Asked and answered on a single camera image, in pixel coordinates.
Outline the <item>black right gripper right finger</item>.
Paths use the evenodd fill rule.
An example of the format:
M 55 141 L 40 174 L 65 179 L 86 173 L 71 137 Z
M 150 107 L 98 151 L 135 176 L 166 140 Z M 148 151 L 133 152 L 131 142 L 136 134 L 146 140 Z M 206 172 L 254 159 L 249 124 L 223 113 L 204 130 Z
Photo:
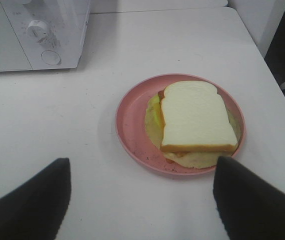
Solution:
M 231 240 L 285 240 L 285 193 L 231 157 L 217 161 L 213 197 Z

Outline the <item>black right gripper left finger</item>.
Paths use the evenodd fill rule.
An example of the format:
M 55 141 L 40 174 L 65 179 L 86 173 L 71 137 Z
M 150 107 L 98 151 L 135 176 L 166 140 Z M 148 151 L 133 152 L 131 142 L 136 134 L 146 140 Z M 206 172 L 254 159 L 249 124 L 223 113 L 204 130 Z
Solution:
M 54 240 L 70 199 L 70 160 L 58 158 L 0 198 L 0 240 Z

